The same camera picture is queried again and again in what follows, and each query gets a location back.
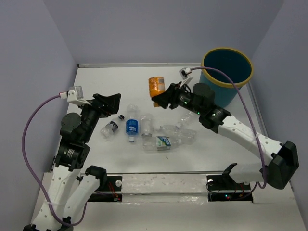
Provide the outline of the orange plastic bottle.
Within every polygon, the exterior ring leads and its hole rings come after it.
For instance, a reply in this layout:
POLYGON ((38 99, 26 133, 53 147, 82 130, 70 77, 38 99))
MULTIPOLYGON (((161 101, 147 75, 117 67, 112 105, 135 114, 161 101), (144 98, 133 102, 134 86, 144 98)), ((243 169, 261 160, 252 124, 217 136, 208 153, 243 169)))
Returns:
POLYGON ((148 82, 149 82, 149 94, 151 99, 166 91, 165 80, 163 77, 151 77, 149 78, 148 82))

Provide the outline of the black label small bottle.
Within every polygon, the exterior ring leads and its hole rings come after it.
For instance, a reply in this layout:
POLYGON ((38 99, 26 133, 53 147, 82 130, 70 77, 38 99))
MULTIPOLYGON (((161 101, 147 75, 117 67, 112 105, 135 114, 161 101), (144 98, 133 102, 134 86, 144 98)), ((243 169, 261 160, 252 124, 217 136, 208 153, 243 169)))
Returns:
POLYGON ((107 139, 114 135, 117 130, 119 129, 119 126, 121 123, 125 120, 125 117, 123 115, 119 115, 117 117, 114 117, 108 124, 106 124, 101 129, 101 134, 104 139, 107 139))

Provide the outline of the blue label plastic bottle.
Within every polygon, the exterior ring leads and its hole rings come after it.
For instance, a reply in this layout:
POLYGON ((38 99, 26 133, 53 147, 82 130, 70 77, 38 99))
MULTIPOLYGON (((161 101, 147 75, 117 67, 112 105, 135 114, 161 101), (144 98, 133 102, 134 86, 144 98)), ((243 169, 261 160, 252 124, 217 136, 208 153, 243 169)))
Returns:
POLYGON ((139 134, 139 108, 137 105, 131 104, 127 106, 126 113, 126 135, 128 141, 134 143, 139 134))

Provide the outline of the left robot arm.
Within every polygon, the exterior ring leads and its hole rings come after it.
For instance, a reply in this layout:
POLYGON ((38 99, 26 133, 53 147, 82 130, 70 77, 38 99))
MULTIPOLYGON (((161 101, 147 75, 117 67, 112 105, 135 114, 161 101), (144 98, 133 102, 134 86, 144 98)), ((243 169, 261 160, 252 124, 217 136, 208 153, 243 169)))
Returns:
POLYGON ((47 99, 39 108, 54 99, 66 99, 68 103, 77 105, 81 113, 68 113, 62 118, 61 140, 53 160, 52 179, 48 189, 29 164, 25 150, 26 132, 38 109, 26 123, 22 134, 22 154, 45 200, 34 220, 24 227, 25 231, 72 231, 74 226, 81 223, 77 216, 85 214, 91 195, 96 190, 103 189, 107 183, 107 172, 104 168, 90 166, 83 177, 80 172, 90 152, 87 144, 99 119, 118 113, 121 94, 94 94, 91 100, 85 100, 73 90, 69 90, 47 99))

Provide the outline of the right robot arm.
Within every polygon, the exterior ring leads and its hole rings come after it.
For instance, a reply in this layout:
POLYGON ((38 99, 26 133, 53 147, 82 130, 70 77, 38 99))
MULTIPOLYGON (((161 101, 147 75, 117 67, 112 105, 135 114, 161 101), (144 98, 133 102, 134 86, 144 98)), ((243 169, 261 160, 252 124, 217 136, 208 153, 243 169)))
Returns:
POLYGON ((253 132, 229 111, 215 105, 214 97, 214 91, 205 83, 195 84, 192 91, 187 90, 185 84, 172 83, 165 92, 151 99, 164 109, 181 106, 198 114, 202 126, 229 138, 260 158, 260 162, 255 164, 230 164, 221 177, 225 188, 232 189, 238 183, 266 182, 275 189, 284 189, 299 167, 296 145, 253 132))

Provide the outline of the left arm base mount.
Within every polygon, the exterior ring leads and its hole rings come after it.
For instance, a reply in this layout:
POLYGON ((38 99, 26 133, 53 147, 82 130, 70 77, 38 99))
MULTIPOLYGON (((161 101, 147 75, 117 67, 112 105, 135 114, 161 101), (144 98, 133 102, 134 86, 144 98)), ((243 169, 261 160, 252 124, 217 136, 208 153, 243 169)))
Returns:
POLYGON ((94 176, 99 181, 99 187, 92 193, 88 202, 122 202, 123 177, 120 175, 108 175, 106 169, 90 166, 85 171, 85 176, 94 176))

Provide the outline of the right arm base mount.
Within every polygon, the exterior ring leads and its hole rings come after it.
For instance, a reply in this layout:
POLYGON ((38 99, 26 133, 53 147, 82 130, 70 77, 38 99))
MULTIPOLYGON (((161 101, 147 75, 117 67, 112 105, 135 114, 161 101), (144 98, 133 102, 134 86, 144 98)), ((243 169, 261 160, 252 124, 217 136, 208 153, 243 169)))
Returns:
POLYGON ((251 187, 243 183, 236 183, 230 172, 237 164, 229 165, 221 175, 206 177, 205 187, 208 191, 209 202, 249 201, 253 202, 251 187))

